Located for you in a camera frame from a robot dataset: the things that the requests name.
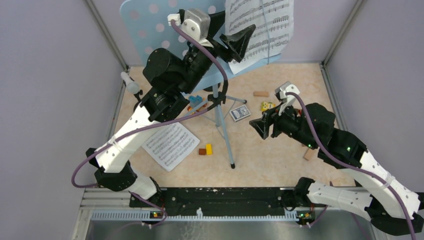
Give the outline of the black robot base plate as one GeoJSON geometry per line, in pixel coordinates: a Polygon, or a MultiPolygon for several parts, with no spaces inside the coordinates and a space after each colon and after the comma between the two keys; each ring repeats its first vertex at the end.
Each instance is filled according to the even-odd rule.
{"type": "Polygon", "coordinates": [[[206,217],[283,216],[318,206],[295,196],[291,187],[168,187],[148,202],[170,217],[194,216],[198,210],[206,217]]]}

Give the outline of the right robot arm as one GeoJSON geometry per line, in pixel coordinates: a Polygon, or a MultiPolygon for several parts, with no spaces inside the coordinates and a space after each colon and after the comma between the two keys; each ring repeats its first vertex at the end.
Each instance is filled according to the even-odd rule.
{"type": "Polygon", "coordinates": [[[420,233],[424,219],[423,193],[400,184],[373,157],[367,146],[353,133],[335,128],[335,115],[318,103],[305,109],[288,106],[268,109],[261,118],[249,122],[262,139],[286,134],[312,150],[326,164],[355,179],[365,192],[337,190],[311,178],[302,177],[284,206],[327,205],[358,215],[374,227],[393,236],[420,233]]]}

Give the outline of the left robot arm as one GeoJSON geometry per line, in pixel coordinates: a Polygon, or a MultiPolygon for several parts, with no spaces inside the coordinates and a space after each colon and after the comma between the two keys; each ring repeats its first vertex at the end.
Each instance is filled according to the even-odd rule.
{"type": "Polygon", "coordinates": [[[96,185],[114,192],[129,191],[149,207],[160,202],[159,187],[153,178],[132,169],[130,157],[159,129],[181,122],[180,113],[188,106],[192,93],[212,66],[222,75],[222,90],[210,94],[212,107],[226,101],[228,75],[220,64],[241,62],[256,26],[214,37],[225,23],[224,11],[206,14],[191,8],[168,15],[168,24],[187,41],[188,51],[180,58],[166,48],[155,49],[148,57],[143,76],[151,88],[138,101],[132,116],[108,142],[86,151],[86,162],[96,168],[96,185]]]}

